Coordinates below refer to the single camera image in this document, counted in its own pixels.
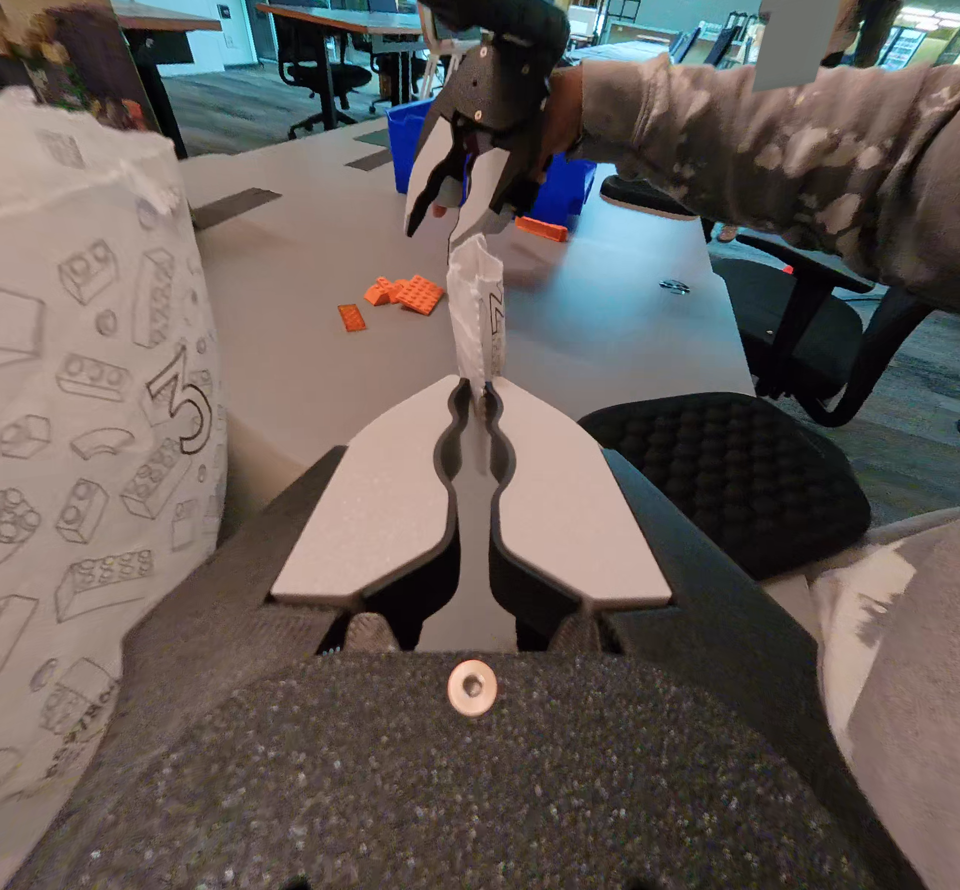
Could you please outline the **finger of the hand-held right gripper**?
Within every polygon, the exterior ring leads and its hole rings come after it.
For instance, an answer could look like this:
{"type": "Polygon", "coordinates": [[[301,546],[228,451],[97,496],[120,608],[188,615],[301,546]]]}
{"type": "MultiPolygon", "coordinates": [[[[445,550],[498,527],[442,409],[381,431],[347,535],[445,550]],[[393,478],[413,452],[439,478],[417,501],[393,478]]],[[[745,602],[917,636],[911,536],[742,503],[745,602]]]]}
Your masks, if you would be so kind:
{"type": "Polygon", "coordinates": [[[404,234],[414,233],[427,212],[438,206],[458,208],[458,150],[451,123],[446,117],[432,119],[423,127],[414,158],[404,207],[404,234]]]}
{"type": "Polygon", "coordinates": [[[503,196],[512,179],[510,157],[510,151],[497,147],[474,159],[468,174],[467,194],[448,238],[449,252],[473,236],[498,235],[513,221],[512,206],[503,196]]]}

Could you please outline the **large orange studded plate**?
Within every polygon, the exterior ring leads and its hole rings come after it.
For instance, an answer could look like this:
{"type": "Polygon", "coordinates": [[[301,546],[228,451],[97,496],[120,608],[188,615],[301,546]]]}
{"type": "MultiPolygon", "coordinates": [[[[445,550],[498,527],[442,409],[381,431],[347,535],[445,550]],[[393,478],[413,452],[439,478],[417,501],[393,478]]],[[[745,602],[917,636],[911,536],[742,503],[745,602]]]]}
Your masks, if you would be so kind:
{"type": "Polygon", "coordinates": [[[390,288],[393,303],[423,316],[431,314],[445,295],[446,291],[441,285],[419,274],[398,279],[390,288]]]}

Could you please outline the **person's right forearm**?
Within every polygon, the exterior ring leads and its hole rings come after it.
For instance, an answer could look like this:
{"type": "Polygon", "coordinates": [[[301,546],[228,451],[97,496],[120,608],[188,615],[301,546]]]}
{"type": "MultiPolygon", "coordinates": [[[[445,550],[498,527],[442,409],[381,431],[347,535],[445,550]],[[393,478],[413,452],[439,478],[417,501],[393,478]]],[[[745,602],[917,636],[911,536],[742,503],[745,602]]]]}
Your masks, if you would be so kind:
{"type": "Polygon", "coordinates": [[[957,66],[827,68],[762,92],[752,67],[665,55],[580,70],[578,156],[958,313],[957,66]]]}

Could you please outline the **blue plastic object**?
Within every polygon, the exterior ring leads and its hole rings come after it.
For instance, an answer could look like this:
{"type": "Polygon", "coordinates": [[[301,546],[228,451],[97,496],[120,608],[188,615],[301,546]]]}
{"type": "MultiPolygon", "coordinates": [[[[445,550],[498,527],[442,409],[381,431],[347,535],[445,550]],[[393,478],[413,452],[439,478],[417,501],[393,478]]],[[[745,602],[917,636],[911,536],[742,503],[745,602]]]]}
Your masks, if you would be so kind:
{"type": "MultiPolygon", "coordinates": [[[[432,99],[392,107],[387,111],[390,153],[397,192],[406,194],[412,167],[432,99]]],[[[596,164],[586,160],[555,158],[526,216],[540,222],[570,226],[588,200],[594,185],[596,164]]]]}

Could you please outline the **person's right hand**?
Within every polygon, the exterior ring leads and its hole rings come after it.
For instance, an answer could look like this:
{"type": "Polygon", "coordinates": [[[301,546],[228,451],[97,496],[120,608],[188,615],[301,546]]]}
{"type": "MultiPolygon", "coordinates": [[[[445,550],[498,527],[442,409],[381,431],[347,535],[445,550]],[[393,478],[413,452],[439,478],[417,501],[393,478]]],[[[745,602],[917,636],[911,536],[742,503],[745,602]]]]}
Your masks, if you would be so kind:
{"type": "Polygon", "coordinates": [[[550,75],[539,149],[541,164],[570,153],[581,139],[583,76],[580,65],[557,68],[550,75]]]}

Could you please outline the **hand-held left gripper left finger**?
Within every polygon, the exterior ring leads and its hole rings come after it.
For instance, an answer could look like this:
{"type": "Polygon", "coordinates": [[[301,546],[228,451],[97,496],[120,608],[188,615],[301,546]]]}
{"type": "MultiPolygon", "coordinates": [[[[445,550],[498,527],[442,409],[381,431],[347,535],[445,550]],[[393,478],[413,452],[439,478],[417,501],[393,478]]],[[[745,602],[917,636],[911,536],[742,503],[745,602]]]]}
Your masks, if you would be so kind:
{"type": "Polygon", "coordinates": [[[354,436],[270,587],[273,601],[353,620],[377,614],[402,649],[417,647],[459,584],[453,479],[470,393],[466,380],[441,378],[354,436]]]}

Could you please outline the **person's grey printed sweater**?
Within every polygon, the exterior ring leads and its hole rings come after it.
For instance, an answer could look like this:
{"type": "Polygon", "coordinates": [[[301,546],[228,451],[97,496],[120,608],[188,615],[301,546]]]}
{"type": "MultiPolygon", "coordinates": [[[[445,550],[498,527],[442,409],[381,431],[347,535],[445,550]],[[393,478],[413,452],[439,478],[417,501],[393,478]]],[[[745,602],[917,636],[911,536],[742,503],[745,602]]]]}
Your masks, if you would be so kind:
{"type": "Polygon", "coordinates": [[[834,739],[924,885],[958,888],[958,509],[875,528],[809,587],[834,739]]]}

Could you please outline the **large printed paper bag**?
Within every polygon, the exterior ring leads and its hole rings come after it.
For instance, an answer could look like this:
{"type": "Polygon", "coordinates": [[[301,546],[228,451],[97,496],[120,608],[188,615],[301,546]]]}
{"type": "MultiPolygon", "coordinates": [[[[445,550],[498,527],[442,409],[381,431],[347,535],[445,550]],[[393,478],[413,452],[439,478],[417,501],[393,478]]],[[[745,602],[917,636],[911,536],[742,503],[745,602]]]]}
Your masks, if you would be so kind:
{"type": "Polygon", "coordinates": [[[170,142],[25,89],[1,117],[6,803],[82,772],[124,636],[215,547],[227,423],[170,142]]]}

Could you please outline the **green toy set box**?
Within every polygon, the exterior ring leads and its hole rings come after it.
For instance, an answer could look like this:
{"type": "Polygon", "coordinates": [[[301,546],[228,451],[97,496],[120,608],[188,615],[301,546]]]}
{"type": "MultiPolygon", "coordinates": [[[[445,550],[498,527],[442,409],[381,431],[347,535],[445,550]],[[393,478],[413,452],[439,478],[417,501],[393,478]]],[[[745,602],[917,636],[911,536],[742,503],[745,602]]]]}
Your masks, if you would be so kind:
{"type": "Polygon", "coordinates": [[[18,86],[116,129],[160,129],[111,0],[1,0],[1,88],[18,86]]]}

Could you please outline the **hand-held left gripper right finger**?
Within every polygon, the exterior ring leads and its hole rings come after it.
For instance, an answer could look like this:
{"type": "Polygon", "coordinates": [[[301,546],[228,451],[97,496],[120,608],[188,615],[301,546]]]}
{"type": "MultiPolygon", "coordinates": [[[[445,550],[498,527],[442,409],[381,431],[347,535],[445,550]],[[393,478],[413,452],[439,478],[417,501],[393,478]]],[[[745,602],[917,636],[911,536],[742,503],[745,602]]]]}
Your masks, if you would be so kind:
{"type": "Polygon", "coordinates": [[[489,584],[524,638],[548,644],[581,615],[672,599],[600,444],[517,384],[489,385],[489,584]]]}

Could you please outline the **small printed paper bag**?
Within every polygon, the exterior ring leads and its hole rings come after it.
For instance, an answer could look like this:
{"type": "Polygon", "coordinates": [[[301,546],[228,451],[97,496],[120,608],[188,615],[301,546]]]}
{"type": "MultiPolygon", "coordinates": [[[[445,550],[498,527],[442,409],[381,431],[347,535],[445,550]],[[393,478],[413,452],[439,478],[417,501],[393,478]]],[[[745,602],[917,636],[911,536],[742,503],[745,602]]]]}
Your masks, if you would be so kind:
{"type": "Polygon", "coordinates": [[[455,356],[476,405],[488,384],[502,376],[506,360],[503,274],[503,262],[489,251],[486,236],[471,236],[450,253],[446,291],[455,356]]]}

